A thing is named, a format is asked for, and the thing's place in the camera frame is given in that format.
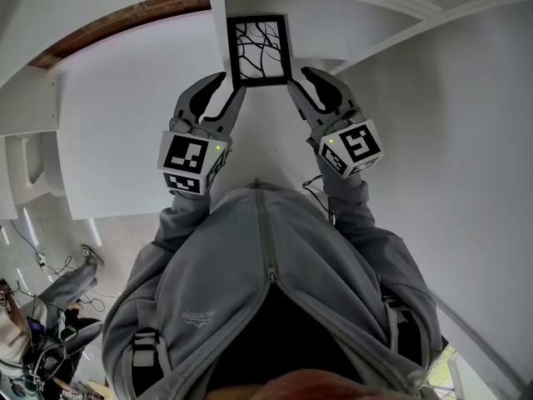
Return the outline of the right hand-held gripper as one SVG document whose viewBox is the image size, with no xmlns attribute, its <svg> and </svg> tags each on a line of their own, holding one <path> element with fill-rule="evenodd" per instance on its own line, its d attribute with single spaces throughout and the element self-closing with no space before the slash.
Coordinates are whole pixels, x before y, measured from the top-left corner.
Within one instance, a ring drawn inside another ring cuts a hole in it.
<svg viewBox="0 0 533 400">
<path fill-rule="evenodd" d="M 303 67 L 301 73 L 315 88 L 322 107 L 296 81 L 287 81 L 287 90 L 296 109 L 311 129 L 323 126 L 333 116 L 351 118 L 361 113 L 351 89 L 330 73 L 314 67 Z M 318 156 L 343 179 L 374 166 L 383 156 L 383 147 L 371 119 L 335 128 L 321 137 Z"/>
</svg>

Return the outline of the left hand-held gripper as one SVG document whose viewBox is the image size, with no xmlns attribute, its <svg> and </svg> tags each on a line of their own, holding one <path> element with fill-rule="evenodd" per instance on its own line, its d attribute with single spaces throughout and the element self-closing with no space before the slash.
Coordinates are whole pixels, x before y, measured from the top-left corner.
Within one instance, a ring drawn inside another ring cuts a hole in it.
<svg viewBox="0 0 533 400">
<path fill-rule="evenodd" d="M 157 169 L 173 192 L 205 194 L 226 163 L 247 88 L 234 89 L 218 116 L 204 117 L 199 123 L 226 75 L 216 72 L 201 78 L 177 99 L 157 160 Z"/>
</svg>

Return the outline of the black framed picture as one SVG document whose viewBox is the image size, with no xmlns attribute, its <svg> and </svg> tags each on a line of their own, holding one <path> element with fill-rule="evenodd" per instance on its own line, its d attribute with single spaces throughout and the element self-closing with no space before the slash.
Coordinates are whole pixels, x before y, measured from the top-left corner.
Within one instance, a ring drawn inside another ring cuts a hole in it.
<svg viewBox="0 0 533 400">
<path fill-rule="evenodd" d="M 284 16 L 230 17 L 227 37 L 233 87 L 269 87 L 292 79 Z"/>
</svg>

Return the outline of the person's right forearm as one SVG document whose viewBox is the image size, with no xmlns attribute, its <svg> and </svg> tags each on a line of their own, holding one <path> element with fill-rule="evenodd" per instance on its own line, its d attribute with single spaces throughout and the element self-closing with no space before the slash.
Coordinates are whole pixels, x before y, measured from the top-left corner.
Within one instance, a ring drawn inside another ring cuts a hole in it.
<svg viewBox="0 0 533 400">
<path fill-rule="evenodd" d="M 316 155 L 323 190 L 335 216 L 335 227 L 348 234 L 363 228 L 375 227 L 375 219 L 367 206 L 368 186 L 359 174 L 343 179 L 322 158 Z"/>
</svg>

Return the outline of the person's left forearm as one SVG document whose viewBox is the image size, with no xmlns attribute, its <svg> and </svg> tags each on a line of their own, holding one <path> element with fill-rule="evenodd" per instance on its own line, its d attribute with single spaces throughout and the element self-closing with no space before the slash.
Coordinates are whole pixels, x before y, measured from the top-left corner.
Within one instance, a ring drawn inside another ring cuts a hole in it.
<svg viewBox="0 0 533 400">
<path fill-rule="evenodd" d="M 153 241 L 158 247 L 175 252 L 210 214 L 211 195 L 177 192 L 172 205 L 159 215 L 160 226 Z"/>
</svg>

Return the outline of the white desk with drawers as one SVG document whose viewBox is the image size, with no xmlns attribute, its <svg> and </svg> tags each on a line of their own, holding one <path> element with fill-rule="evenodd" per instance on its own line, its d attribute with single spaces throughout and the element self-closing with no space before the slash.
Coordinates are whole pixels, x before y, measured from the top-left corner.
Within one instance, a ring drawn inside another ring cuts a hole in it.
<svg viewBox="0 0 533 400">
<path fill-rule="evenodd" d="M 179 95 L 222 69 L 209 11 L 135 27 L 63 62 L 57 142 L 72 217 L 156 213 L 168 206 L 171 196 L 157 169 L 162 133 Z M 285 87 L 250 88 L 212 191 L 255 179 L 299 188 L 318 173 L 309 133 Z"/>
</svg>

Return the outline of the person's grey zip jacket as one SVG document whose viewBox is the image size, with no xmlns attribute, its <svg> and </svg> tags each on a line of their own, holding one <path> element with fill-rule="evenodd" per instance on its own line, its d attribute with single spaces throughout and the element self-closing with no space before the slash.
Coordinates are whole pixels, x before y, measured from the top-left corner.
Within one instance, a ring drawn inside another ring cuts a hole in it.
<svg viewBox="0 0 533 400">
<path fill-rule="evenodd" d="M 255 182 L 211 204 L 175 252 L 146 245 L 103 329 L 117 400 L 205 400 L 272 284 L 334 337 L 360 384 L 422 400 L 441 330 L 421 272 L 393 232 L 335 223 L 300 193 Z"/>
</svg>

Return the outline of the grey office chair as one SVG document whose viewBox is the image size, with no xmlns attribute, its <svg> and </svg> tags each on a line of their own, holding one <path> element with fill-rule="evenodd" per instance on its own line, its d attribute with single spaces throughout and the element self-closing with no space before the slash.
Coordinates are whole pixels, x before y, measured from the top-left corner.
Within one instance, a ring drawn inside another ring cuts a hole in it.
<svg viewBox="0 0 533 400">
<path fill-rule="evenodd" d="M 5 145 L 15 218 L 19 207 L 36 198 L 66 196 L 56 131 L 8 136 Z"/>
</svg>

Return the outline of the person's black shirt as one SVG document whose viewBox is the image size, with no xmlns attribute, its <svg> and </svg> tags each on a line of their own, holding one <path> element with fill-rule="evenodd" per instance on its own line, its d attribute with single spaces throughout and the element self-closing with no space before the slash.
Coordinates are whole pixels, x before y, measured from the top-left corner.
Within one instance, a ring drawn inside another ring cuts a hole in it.
<svg viewBox="0 0 533 400">
<path fill-rule="evenodd" d="M 262 385 L 303 369 L 335 373 L 359 383 L 334 337 L 272 284 L 257 314 L 219 357 L 207 391 Z"/>
</svg>

